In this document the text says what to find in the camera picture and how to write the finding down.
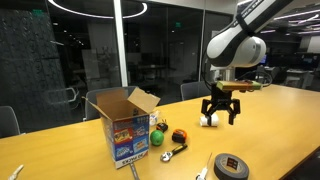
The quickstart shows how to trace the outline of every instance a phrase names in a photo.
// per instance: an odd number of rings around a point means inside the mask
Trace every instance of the chair backrest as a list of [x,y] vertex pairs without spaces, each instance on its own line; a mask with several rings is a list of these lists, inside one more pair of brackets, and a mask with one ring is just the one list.
[[288,68],[281,67],[279,72],[273,78],[272,83],[274,83],[274,84],[283,84],[285,82],[285,80],[287,79],[287,76],[288,76],[287,70],[288,70]]
[[211,95],[204,81],[185,83],[180,86],[182,101]]
[[[97,104],[97,97],[96,97],[97,93],[104,92],[104,91],[115,90],[115,89],[120,89],[120,88],[125,89],[127,91],[128,97],[129,97],[130,94],[133,92],[133,90],[136,87],[137,86],[127,86],[127,87],[113,87],[113,88],[92,90],[92,91],[87,92],[86,98],[90,102],[92,102],[93,104]],[[97,119],[99,117],[100,117],[100,115],[99,115],[98,111],[94,107],[92,107],[91,104],[89,104],[86,101],[86,103],[85,103],[85,119],[86,120],[92,120],[92,119]]]
[[280,68],[279,68],[279,67],[274,67],[274,68],[272,69],[272,71],[271,71],[272,79],[274,79],[274,78],[277,76],[277,74],[278,74],[279,71],[280,71]]
[[19,124],[12,107],[0,106],[0,138],[19,134]]

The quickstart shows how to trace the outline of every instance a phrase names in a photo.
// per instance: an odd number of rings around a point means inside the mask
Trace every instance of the tape measure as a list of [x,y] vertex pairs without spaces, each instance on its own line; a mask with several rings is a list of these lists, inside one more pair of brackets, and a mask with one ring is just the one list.
[[247,164],[232,154],[217,155],[213,170],[219,179],[246,180],[249,176]]
[[172,133],[172,141],[178,143],[185,143],[187,139],[187,132],[182,129],[175,129]]
[[168,124],[167,124],[167,120],[162,120],[162,123],[158,123],[157,126],[156,126],[156,129],[157,130],[160,130],[162,131],[163,133],[168,130]]

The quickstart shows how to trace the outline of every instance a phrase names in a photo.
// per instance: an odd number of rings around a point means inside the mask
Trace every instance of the wooden table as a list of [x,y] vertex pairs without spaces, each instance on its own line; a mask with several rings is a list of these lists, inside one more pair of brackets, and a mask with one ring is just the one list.
[[[200,127],[202,98],[157,107],[169,130],[160,147],[150,146],[148,156],[135,162],[140,179],[195,179],[211,152],[207,180],[217,179],[213,160],[220,153],[244,160],[249,179],[279,179],[319,147],[320,93],[271,85],[233,97],[242,110],[233,126],[219,111],[218,127]],[[171,141],[175,128],[188,132],[188,148],[160,162],[178,145]],[[20,164],[25,167],[18,179],[133,179],[129,166],[115,169],[100,120],[1,139],[0,162],[0,179]]]

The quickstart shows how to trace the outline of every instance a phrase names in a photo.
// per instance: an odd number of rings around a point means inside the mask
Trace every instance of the cardboard box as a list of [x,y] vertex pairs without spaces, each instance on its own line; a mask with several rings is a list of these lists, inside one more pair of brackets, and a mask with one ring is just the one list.
[[129,98],[124,89],[97,94],[104,134],[116,168],[141,159],[149,150],[149,113],[160,98],[136,88]]

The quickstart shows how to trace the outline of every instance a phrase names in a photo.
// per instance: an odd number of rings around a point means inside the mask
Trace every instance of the roll of tape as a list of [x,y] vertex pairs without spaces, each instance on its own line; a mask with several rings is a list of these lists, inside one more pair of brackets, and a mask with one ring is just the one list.
[[242,180],[249,176],[247,164],[232,154],[217,155],[213,170],[220,180]]
[[218,126],[219,117],[217,114],[211,115],[211,121],[209,121],[205,116],[200,117],[200,126]]

